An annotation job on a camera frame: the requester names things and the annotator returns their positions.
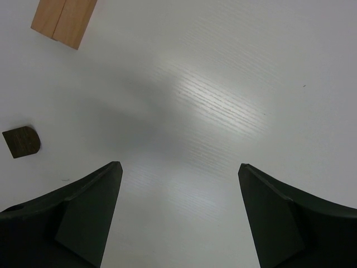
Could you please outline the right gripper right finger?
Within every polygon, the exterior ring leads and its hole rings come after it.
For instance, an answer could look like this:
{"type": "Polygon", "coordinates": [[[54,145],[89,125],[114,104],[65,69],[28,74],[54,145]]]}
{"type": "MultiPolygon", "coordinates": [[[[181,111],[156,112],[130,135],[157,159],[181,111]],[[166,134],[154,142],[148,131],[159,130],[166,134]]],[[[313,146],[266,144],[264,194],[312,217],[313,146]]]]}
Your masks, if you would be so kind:
{"type": "Polygon", "coordinates": [[[250,164],[238,177],[260,267],[356,267],[356,209],[250,164]]]}

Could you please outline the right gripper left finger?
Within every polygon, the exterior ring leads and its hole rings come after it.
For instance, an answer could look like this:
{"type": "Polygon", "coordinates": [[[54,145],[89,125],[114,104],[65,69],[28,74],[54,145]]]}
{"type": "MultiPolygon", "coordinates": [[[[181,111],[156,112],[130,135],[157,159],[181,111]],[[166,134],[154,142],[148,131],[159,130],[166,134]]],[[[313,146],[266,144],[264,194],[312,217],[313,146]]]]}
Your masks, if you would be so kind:
{"type": "Polygon", "coordinates": [[[113,161],[1,211],[1,267],[100,267],[122,175],[113,161]]]}

